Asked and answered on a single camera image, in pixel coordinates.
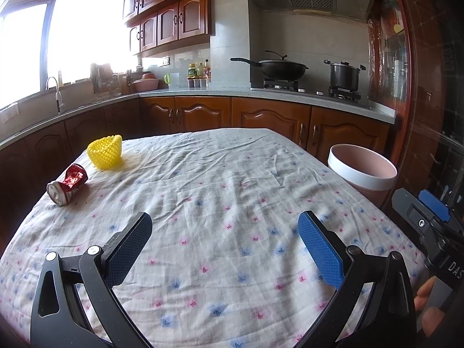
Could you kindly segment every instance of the backsplash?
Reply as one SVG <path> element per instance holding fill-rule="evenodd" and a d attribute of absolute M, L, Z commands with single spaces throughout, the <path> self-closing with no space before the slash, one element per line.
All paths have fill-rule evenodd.
<path fill-rule="evenodd" d="M 305 75 L 298 80 L 299 87 L 308 92 L 323 91 L 330 85 L 331 62 L 347 61 L 359 68 L 369 65 L 369 34 L 367 25 L 338 17 L 306 16 L 302 14 L 264 12 L 262 17 L 263 50 L 288 55 L 289 61 L 305 64 Z M 277 55 L 263 52 L 262 59 L 277 59 Z M 368 72 L 361 71 L 361 97 L 368 94 Z"/>

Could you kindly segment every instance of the wok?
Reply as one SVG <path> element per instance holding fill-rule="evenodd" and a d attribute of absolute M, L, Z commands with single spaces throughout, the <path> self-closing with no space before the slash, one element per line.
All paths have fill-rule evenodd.
<path fill-rule="evenodd" d="M 282 56 L 274 51 L 266 50 L 265 52 L 271 52 L 279 55 L 280 60 L 261 60 L 259 62 L 243 59 L 243 57 L 233 57 L 231 61 L 243 61 L 250 64 L 252 67 L 261 68 L 261 71 L 268 78 L 275 80 L 295 81 L 303 77 L 308 67 L 298 62 L 292 62 L 285 60 L 287 55 Z"/>

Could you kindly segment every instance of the human hand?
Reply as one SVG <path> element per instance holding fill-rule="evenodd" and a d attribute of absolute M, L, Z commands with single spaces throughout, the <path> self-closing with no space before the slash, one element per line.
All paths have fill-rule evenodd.
<path fill-rule="evenodd" d="M 417 291 L 417 296 L 414 299 L 416 311 L 422 311 L 424 309 L 435 283 L 435 279 L 435 276 L 428 279 Z M 435 331 L 444 316 L 445 313 L 436 307 L 430 307 L 424 312 L 422 315 L 422 329 L 427 337 Z"/>

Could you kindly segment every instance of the pot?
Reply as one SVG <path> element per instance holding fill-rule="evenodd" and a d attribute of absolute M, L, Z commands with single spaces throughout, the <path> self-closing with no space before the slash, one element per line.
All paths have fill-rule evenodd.
<path fill-rule="evenodd" d="M 274 80 L 295 81 L 303 77 L 308 67 L 298 62 L 288 61 L 285 58 L 287 55 L 282 56 L 274 51 L 268 51 L 273 54 L 279 55 L 280 60 L 261 60 L 260 62 L 243 59 L 243 57 L 233 57 L 231 61 L 243 61 L 250 64 L 252 67 L 261 68 L 261 71 L 268 78 Z"/>
<path fill-rule="evenodd" d="M 345 61 L 333 64 L 329 60 L 324 60 L 324 63 L 330 65 L 331 88 L 358 91 L 359 72 L 361 70 L 366 70 L 364 65 L 355 68 L 352 67 L 349 62 Z"/>

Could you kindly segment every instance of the red can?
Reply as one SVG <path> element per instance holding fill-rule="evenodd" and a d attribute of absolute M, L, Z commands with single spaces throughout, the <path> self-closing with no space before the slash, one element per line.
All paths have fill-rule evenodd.
<path fill-rule="evenodd" d="M 50 199 L 58 205 L 68 205 L 76 191 L 89 177 L 85 169 L 73 163 L 66 170 L 64 181 L 55 180 L 47 184 L 47 193 Z"/>

